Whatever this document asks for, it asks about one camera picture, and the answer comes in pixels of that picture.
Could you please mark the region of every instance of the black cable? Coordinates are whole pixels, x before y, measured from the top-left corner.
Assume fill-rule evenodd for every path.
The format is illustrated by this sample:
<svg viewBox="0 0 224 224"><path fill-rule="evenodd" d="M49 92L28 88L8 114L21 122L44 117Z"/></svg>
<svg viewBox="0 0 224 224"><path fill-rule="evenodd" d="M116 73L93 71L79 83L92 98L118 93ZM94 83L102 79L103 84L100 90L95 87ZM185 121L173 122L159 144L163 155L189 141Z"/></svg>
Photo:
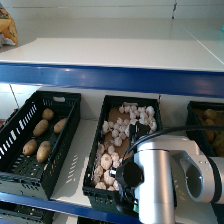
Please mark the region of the black cable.
<svg viewBox="0 0 224 224"><path fill-rule="evenodd" d="M124 161L124 157L127 153L130 153L138 144L158 137L160 135L165 135L171 132L177 132L177 131L196 131L196 130L211 130L211 131L224 131L224 126L214 126L214 125L188 125L188 126L180 126L180 127L174 127L174 128L169 128L169 129L164 129L161 131L157 131L155 133L152 133L150 135L145 135L142 138L140 138L139 140L137 140L131 147L127 148L126 151L124 152L124 155L122 157L122 164Z"/></svg>

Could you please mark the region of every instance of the crate handle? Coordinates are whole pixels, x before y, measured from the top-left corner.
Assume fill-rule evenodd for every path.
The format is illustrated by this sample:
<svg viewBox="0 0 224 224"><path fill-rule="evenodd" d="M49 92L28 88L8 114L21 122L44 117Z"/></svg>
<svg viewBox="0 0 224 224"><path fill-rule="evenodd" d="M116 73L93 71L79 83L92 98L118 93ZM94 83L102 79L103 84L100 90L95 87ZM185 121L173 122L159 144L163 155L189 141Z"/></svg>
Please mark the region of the crate handle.
<svg viewBox="0 0 224 224"><path fill-rule="evenodd" d="M56 102L65 102L65 98L64 97L56 97L56 96L53 96L53 100L56 101Z"/></svg>

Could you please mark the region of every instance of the plastic crate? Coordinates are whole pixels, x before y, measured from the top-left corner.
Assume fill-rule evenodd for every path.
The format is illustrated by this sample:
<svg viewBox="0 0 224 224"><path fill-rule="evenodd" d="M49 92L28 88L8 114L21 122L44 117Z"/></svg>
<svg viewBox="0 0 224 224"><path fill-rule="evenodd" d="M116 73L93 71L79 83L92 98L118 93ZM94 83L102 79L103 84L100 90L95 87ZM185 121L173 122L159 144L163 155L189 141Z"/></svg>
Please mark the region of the plastic crate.
<svg viewBox="0 0 224 224"><path fill-rule="evenodd" d="M224 111L224 104L191 101L188 104L187 109L188 109L187 125L201 125L194 109L200 109L200 110L213 109L215 111ZM189 139L194 140L198 144L200 150L206 156L215 157L214 151L210 143L206 139L204 131L188 131L187 136ZM223 224L224 223L224 205L212 204L212 208L217 217L218 223Z"/></svg>
<svg viewBox="0 0 224 224"><path fill-rule="evenodd" d="M110 109L113 107L119 107L124 102L137 103L138 106L153 106L155 109L155 119L157 123L157 130L162 130L162 122L160 118L159 104L156 99L144 99L134 97L121 97L121 96L105 96L104 102L101 108L100 118L92 145L92 150L89 156L88 166L86 168L84 181L83 181L83 193L88 196L93 209L121 214L117 208L113 198L113 192L95 189L91 186L91 178L94 169L94 162L96 158L96 151L98 149L98 142L104 141L104 136L101 134L101 129L104 120L108 120Z"/></svg>
<svg viewBox="0 0 224 224"><path fill-rule="evenodd" d="M4 220L14 223L51 224L54 212L8 202L0 202L0 216Z"/></svg>
<svg viewBox="0 0 224 224"><path fill-rule="evenodd" d="M0 191L49 199L57 182L64 159L80 121L81 95L59 92L35 92L0 130ZM48 130L36 137L37 145L50 141L51 153L44 163L38 163L36 153L27 157L23 146L33 137L33 129L42 119L45 108L54 111ZM60 134L54 125L67 117Z"/></svg>
<svg viewBox="0 0 224 224"><path fill-rule="evenodd" d="M78 217L77 224L113 224L113 223Z"/></svg>

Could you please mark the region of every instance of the white wall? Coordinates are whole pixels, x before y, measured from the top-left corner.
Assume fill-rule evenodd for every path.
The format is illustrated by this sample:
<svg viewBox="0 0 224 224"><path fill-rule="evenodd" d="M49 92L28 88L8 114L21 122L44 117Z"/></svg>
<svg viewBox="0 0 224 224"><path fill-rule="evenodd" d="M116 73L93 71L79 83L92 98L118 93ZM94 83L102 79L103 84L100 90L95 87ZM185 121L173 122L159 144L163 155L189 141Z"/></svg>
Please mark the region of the white wall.
<svg viewBox="0 0 224 224"><path fill-rule="evenodd" d="M222 0L1 0L15 19L223 18Z"/></svg>

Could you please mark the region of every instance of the bag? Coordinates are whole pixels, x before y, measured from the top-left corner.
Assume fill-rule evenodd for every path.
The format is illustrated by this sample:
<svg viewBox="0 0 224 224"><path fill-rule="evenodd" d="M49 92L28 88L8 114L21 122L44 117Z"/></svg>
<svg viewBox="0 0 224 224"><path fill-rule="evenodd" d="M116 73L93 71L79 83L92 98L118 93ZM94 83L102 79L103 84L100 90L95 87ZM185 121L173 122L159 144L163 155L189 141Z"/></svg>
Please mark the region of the bag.
<svg viewBox="0 0 224 224"><path fill-rule="evenodd" d="M17 43L15 22L0 3L0 47L4 44L17 45Z"/></svg>

